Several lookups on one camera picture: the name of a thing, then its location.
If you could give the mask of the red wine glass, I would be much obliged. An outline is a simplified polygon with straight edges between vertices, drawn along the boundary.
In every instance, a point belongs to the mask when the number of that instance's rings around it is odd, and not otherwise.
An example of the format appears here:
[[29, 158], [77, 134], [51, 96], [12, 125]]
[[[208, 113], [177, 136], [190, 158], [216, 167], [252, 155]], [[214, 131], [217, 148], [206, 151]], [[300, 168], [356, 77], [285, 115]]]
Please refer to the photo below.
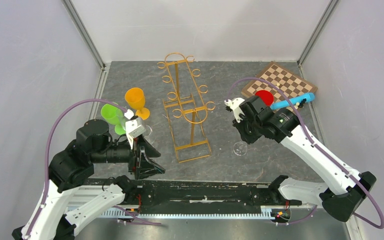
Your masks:
[[267, 90], [258, 90], [255, 93], [268, 107], [274, 103], [274, 96], [271, 92]]

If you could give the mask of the clear wine glass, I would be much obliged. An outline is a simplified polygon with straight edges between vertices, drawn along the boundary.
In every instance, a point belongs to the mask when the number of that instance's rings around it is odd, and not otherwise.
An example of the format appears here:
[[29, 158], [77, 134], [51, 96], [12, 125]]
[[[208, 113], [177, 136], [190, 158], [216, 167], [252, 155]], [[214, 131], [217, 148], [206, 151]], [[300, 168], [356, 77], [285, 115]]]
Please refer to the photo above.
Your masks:
[[151, 126], [149, 125], [145, 125], [145, 132], [142, 134], [143, 137], [148, 141], [148, 142], [151, 142], [153, 137], [154, 137], [154, 134], [153, 134], [153, 129]]
[[237, 156], [243, 156], [248, 152], [248, 145], [244, 141], [238, 141], [233, 145], [232, 151]]

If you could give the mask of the green wine glass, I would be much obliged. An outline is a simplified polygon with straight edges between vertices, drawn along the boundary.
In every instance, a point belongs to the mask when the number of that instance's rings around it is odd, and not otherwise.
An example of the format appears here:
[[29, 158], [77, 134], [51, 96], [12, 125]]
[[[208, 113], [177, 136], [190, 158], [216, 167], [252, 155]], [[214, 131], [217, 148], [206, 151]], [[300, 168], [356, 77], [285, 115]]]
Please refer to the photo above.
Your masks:
[[121, 136], [126, 133], [127, 119], [121, 109], [111, 104], [104, 104], [100, 110], [100, 114], [108, 124], [114, 126], [114, 131], [117, 135]]

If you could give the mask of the orange wine glass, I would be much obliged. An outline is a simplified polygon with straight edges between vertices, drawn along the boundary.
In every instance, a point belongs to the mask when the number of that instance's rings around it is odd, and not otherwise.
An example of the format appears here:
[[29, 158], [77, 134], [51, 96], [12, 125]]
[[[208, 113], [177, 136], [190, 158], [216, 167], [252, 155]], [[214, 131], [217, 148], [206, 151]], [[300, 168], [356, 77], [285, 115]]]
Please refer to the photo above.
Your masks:
[[127, 104], [135, 110], [135, 115], [147, 120], [150, 117], [150, 110], [145, 107], [146, 98], [144, 91], [139, 87], [130, 88], [124, 95]]

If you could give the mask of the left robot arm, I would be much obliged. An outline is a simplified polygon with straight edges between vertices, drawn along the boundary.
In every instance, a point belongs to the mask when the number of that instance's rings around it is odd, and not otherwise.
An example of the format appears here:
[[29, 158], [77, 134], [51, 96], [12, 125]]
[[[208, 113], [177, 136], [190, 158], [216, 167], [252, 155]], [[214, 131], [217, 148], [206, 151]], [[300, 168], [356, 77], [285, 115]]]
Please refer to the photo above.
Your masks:
[[[14, 229], [12, 237], [15, 240], [73, 240], [109, 208], [122, 202], [133, 203], [138, 197], [137, 180], [164, 174], [165, 169], [155, 162], [160, 156], [142, 135], [137, 135], [132, 142], [116, 142], [106, 121], [87, 121], [76, 131], [76, 138], [52, 158], [48, 167], [48, 192], [36, 206], [39, 216]], [[126, 163], [134, 178], [118, 176], [96, 197], [67, 211], [74, 194], [94, 174], [94, 165], [100, 163]]]

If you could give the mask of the wooden chessboard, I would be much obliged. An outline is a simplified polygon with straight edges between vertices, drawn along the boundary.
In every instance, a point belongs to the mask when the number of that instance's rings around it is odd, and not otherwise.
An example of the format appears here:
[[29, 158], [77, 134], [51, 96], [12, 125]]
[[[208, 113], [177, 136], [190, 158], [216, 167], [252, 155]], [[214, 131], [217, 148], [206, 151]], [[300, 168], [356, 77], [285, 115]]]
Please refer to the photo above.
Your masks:
[[[292, 73], [277, 62], [270, 62], [257, 77], [272, 83], [282, 90], [286, 98], [288, 98], [296, 108], [298, 108], [300, 104], [312, 102], [316, 98], [315, 93], [317, 87], [314, 84], [306, 81], [297, 74]], [[292, 110], [285, 98], [277, 92], [276, 89], [265, 82], [251, 80], [241, 90], [241, 93], [245, 97], [251, 97], [259, 91], [266, 91], [272, 95], [273, 103], [270, 105], [272, 110], [281, 108], [287, 108], [290, 111]]]

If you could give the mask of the black chess piece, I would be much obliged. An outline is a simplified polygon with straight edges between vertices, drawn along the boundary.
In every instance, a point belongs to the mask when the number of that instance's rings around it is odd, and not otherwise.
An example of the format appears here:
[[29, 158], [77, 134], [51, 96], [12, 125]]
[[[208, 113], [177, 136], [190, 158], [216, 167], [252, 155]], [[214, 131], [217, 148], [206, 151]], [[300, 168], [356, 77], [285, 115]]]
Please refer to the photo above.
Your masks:
[[301, 102], [299, 103], [298, 107], [299, 107], [299, 108], [303, 108], [303, 107], [304, 107], [304, 104], [305, 104], [305, 101], [303, 100], [303, 101], [301, 101]]

